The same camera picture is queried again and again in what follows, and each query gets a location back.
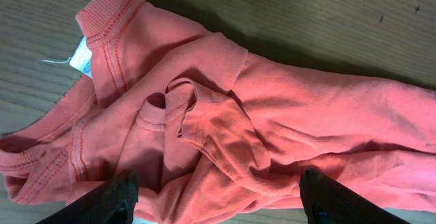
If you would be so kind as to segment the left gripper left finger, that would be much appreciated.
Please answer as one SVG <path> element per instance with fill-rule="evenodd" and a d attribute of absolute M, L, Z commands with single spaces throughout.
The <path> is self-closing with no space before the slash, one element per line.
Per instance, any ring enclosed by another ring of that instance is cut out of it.
<path fill-rule="evenodd" d="M 138 192 L 136 175 L 125 172 L 37 224 L 132 224 Z"/>

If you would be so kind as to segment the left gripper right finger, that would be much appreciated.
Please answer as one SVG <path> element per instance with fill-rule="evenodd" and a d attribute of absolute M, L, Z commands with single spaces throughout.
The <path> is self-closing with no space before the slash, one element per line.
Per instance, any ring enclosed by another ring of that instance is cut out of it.
<path fill-rule="evenodd" d="M 316 169 L 304 171 L 299 187 L 309 224 L 408 224 Z"/>

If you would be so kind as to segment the orange soccer t-shirt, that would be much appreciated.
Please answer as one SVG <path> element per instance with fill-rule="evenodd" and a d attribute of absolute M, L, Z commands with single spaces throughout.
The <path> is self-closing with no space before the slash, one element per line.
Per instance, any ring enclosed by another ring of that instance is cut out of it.
<path fill-rule="evenodd" d="M 313 166 L 382 208 L 435 210 L 434 91 L 269 61 L 145 0 L 91 0 L 76 20 L 91 75 L 1 139 L 13 202 L 133 171 L 137 217 L 215 223 L 300 208 Z"/>

